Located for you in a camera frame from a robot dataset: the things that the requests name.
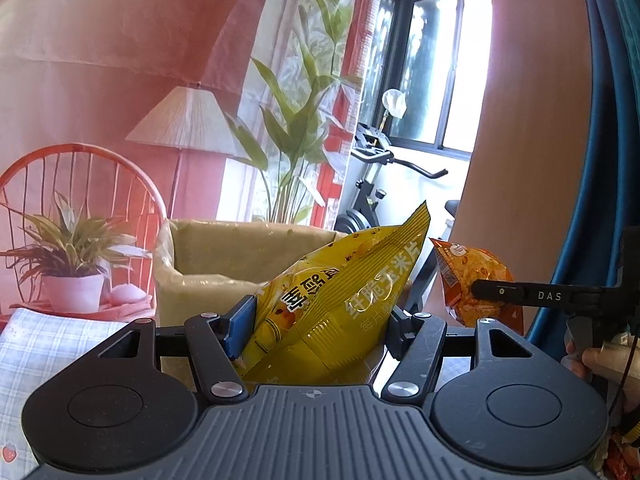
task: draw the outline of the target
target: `potted plant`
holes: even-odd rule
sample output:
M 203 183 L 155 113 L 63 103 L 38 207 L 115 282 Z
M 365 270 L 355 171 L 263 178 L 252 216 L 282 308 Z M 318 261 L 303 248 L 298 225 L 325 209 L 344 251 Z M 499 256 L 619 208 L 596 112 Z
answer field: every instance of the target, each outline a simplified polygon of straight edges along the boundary
M 42 286 L 57 312 L 97 312 L 106 275 L 111 268 L 129 268 L 130 258 L 150 258 L 135 246 L 119 218 L 90 218 L 86 208 L 77 215 L 60 193 L 54 197 L 58 221 L 10 209 L 31 223 L 24 231 L 32 243 L 0 252 L 14 258 L 10 268 L 20 272 L 18 284 L 41 277 Z
M 338 88 L 350 95 L 359 94 L 362 87 L 360 78 L 340 74 L 354 2 L 304 0 L 299 4 L 300 25 L 294 28 L 287 54 L 288 70 L 296 76 L 289 74 L 278 81 L 271 68 L 252 58 L 273 98 L 273 104 L 260 106 L 271 140 L 266 150 L 239 116 L 225 114 L 231 133 L 247 154 L 233 158 L 256 168 L 262 180 L 256 202 L 265 197 L 266 203 L 255 204 L 254 220 L 305 222 L 315 203 L 326 206 L 316 188 L 318 165 L 337 167 L 339 158 L 346 163 L 346 155 L 328 156 L 324 142 L 331 124 L 345 131 L 332 112 Z

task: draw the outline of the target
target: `yellow snack bag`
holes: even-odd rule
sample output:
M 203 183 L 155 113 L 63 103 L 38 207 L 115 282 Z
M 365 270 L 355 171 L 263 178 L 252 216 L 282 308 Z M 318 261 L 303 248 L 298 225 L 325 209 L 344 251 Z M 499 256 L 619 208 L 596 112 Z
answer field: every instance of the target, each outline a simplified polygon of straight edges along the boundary
M 328 244 L 258 291 L 254 334 L 234 361 L 244 382 L 366 383 L 429 222 L 423 203 L 405 224 Z

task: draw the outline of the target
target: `plaid blanket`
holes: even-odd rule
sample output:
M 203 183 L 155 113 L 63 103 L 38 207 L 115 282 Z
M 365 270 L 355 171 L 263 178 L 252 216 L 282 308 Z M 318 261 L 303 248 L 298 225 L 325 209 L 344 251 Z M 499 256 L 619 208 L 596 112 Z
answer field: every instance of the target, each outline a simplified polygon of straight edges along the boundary
M 22 433 L 27 397 L 124 323 L 47 316 L 18 309 L 0 334 L 0 479 L 19 480 L 38 464 Z

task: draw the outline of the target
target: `bike handlebar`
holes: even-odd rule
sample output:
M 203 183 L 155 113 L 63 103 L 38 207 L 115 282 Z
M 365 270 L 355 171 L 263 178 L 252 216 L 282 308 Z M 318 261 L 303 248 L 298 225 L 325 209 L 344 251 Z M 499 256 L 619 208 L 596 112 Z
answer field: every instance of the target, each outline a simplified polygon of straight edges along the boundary
M 389 150 L 386 150 L 386 152 L 376 153 L 375 155 L 365 155 L 360 150 L 351 150 L 351 155 L 362 162 L 366 162 L 367 164 L 386 164 L 394 160 L 394 154 Z
M 400 158 L 395 158 L 394 154 L 389 150 L 376 153 L 375 155 L 366 155 L 360 150 L 352 148 L 351 155 L 353 155 L 355 158 L 357 158 L 362 162 L 366 162 L 367 164 L 377 163 L 377 164 L 384 165 L 384 164 L 392 164 L 395 162 L 397 164 L 401 164 L 402 166 L 406 166 L 410 170 L 414 170 L 417 173 L 420 173 L 422 176 L 425 176 L 426 178 L 430 178 L 431 180 L 435 180 L 436 178 L 440 178 L 441 176 L 445 176 L 446 174 L 449 174 L 449 171 L 447 170 L 440 170 L 440 171 L 437 171 L 436 173 L 430 173 L 424 168 L 421 168 L 417 164 L 409 162 L 408 160 L 401 160 Z
M 395 158 L 393 162 L 395 162 L 396 164 L 401 164 L 402 166 L 406 166 L 411 170 L 417 171 L 417 173 L 420 173 L 422 176 L 425 176 L 426 178 L 430 178 L 432 180 L 449 174 L 449 170 L 440 170 L 436 171 L 436 173 L 429 173 L 429 171 L 421 168 L 420 166 L 417 166 L 416 164 L 409 162 L 408 160 L 401 160 L 399 158 Z

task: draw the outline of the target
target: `black handle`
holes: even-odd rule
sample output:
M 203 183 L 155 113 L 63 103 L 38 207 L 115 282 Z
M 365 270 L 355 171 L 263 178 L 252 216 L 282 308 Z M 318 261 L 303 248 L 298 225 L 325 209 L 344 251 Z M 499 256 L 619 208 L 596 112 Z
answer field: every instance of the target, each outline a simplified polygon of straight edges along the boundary
M 184 331 L 199 391 L 211 404 L 233 404 L 249 393 L 214 334 L 219 322 L 217 314 L 200 314 L 185 321 Z
M 393 161 L 394 158 L 394 154 L 389 150 L 381 153 L 376 153 L 375 155 L 365 155 L 360 150 L 352 148 L 351 155 L 353 155 L 358 160 L 361 160 L 362 162 L 366 162 L 367 164 L 386 164 L 389 161 Z
M 393 162 L 395 162 L 396 164 L 400 164 L 401 166 L 406 166 L 411 170 L 417 171 L 422 176 L 425 176 L 426 178 L 430 178 L 432 180 L 436 178 L 440 178 L 441 176 L 445 176 L 446 174 L 449 174 L 449 170 L 440 170 L 440 171 L 437 171 L 436 173 L 429 173 L 429 171 L 425 170 L 424 168 L 421 168 L 420 166 L 417 166 L 416 164 L 409 162 L 408 160 L 401 160 L 399 158 L 395 158 Z
M 380 397 L 394 404 L 421 406 L 438 381 L 447 324 L 425 312 L 414 314 L 411 324 L 415 339 L 382 388 Z
M 494 282 L 492 280 L 476 280 L 471 285 L 471 293 L 478 300 L 551 307 L 582 316 L 595 316 L 601 313 L 600 305 L 606 291 L 606 288 L 599 286 Z

